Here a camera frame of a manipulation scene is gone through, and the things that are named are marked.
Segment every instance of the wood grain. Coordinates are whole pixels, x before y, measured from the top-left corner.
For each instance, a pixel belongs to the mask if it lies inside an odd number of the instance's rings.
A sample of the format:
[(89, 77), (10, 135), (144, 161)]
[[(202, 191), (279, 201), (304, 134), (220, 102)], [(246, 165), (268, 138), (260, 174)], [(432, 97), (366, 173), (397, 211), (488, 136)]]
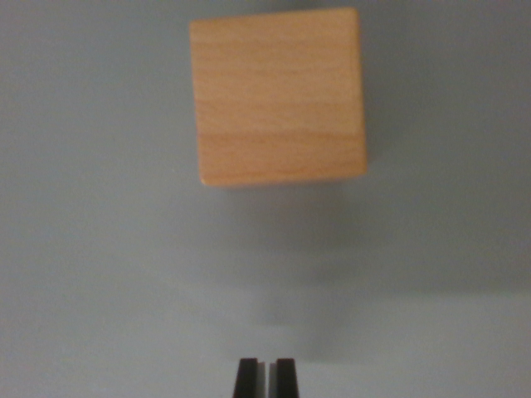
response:
[(352, 8), (193, 21), (199, 171), (229, 187), (366, 172)]

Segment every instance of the wooden cube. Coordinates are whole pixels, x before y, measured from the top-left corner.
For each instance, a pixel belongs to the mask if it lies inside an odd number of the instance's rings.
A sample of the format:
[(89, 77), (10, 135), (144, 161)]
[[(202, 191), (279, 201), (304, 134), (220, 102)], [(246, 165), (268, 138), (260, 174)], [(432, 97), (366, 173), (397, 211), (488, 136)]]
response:
[(199, 171), (227, 187), (367, 169), (353, 8), (193, 21)]

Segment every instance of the light wooden surface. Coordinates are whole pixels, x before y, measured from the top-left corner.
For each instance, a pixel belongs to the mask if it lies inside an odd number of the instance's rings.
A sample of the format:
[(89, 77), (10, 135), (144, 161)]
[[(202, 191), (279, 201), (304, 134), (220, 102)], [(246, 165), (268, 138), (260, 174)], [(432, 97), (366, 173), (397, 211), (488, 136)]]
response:
[(190, 25), (199, 170), (213, 186), (355, 177), (367, 168), (352, 8)]

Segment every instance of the wooden block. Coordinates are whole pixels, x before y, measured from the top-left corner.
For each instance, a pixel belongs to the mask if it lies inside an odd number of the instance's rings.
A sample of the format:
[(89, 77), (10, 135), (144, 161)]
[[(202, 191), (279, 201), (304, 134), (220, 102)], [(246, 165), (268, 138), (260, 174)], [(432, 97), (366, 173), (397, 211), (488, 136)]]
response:
[(203, 183), (304, 182), (366, 172), (353, 8), (197, 20), (190, 39)]

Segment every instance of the gray surface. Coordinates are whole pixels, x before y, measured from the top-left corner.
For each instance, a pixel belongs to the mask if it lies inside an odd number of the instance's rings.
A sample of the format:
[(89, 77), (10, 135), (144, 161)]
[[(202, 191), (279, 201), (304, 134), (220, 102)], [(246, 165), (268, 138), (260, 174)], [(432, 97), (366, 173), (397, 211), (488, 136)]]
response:
[[(197, 178), (188, 22), (357, 5), (370, 166)], [(0, 396), (531, 396), (531, 7), (1, 2)]]

